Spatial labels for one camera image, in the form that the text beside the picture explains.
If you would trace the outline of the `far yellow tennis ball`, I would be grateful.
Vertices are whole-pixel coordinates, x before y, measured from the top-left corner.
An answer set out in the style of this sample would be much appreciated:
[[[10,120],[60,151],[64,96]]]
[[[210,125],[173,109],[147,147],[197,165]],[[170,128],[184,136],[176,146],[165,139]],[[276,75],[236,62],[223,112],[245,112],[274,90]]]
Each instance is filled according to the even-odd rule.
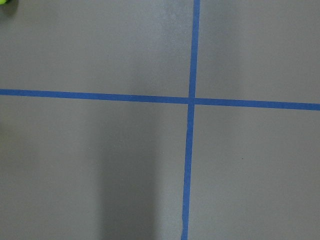
[[[10,0],[0,0],[0,5],[7,4]]]

